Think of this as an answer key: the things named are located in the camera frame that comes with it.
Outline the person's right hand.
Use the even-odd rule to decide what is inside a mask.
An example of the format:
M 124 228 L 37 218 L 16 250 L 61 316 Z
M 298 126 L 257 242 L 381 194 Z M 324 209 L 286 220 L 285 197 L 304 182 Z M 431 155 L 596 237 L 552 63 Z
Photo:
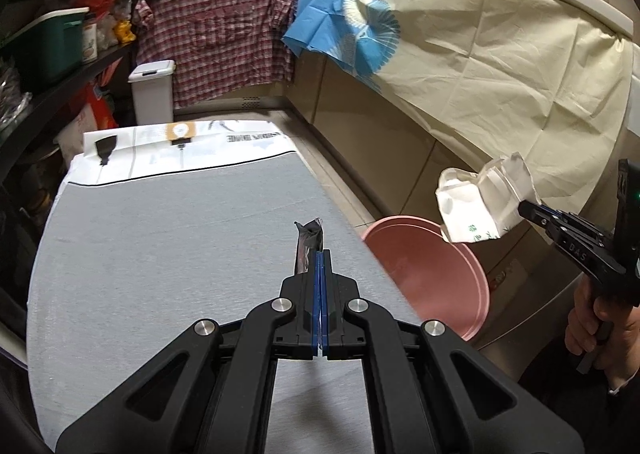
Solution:
M 618 393 L 639 373 L 639 309 L 608 301 L 581 275 L 568 314 L 565 345 L 575 356 L 587 353 L 602 370 L 612 393 Z

